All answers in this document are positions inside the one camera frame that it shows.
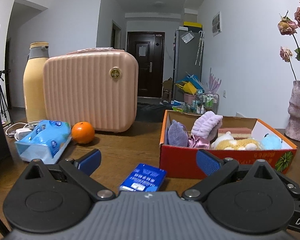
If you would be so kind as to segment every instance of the pink vase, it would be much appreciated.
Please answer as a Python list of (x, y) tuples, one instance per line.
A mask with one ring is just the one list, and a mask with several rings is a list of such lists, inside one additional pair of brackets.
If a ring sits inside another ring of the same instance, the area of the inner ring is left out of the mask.
[(290, 118), (286, 127), (285, 135), (300, 141), (300, 81), (293, 82), (293, 89), (289, 101), (288, 113)]

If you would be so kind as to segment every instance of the dark floor mat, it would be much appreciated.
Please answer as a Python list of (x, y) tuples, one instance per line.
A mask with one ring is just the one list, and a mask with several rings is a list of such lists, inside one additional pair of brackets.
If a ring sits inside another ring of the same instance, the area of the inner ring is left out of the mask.
[(162, 122), (166, 110), (172, 110), (172, 107), (169, 105), (138, 103), (135, 120), (141, 122)]

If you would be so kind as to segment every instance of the white charger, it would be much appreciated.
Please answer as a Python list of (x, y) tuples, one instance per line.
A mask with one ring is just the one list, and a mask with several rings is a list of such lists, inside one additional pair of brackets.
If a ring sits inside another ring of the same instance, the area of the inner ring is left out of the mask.
[(24, 138), (25, 136), (27, 136), (31, 132), (32, 132), (32, 130), (30, 130), (29, 128), (19, 128), (19, 129), (16, 129), (16, 134), (15, 134), (14, 138), (17, 141), (20, 141), (22, 138)]

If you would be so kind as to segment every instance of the gold round logo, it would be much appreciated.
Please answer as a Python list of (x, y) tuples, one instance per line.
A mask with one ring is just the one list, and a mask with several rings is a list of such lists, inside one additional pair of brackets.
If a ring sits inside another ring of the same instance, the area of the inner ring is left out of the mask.
[(120, 77), (120, 75), (121, 75), (119, 68), (116, 68), (116, 67), (113, 68), (113, 69), (110, 71), (110, 75), (111, 75), (111, 77), (112, 77), (113, 79), (118, 79), (118, 78)]

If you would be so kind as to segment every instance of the wooden tabletop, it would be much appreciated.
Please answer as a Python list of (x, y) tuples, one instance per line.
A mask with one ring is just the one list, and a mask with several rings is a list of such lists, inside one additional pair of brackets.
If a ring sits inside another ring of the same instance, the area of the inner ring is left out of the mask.
[[(98, 132), (93, 142), (88, 145), (70, 143), (61, 158), (78, 159), (90, 150), (101, 151), (100, 167), (91, 175), (99, 183), (118, 193), (120, 184), (139, 163), (159, 166), (159, 140), (162, 123), (134, 122), (132, 127), (123, 133)], [(0, 217), (2, 202), (10, 188), (27, 166), (18, 158), (14, 139), (8, 139), (12, 158), (0, 163)], [(293, 141), (298, 146), (297, 154), (291, 164), (287, 176), (300, 185), (300, 142)], [(167, 178), (160, 190), (175, 190), (180, 195), (184, 190), (196, 184), (197, 179)], [(300, 234), (293, 233), (297, 239)]]

